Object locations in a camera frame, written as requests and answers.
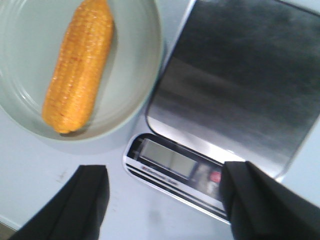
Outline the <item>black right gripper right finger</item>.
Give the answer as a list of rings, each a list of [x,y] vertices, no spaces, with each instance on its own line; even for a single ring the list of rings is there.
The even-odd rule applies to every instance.
[[[219,192],[236,240],[318,240],[320,209],[249,161],[227,161]]]

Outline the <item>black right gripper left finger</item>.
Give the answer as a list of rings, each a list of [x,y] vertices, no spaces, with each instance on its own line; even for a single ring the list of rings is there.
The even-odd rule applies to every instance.
[[[80,165],[12,240],[97,240],[110,199],[105,165]]]

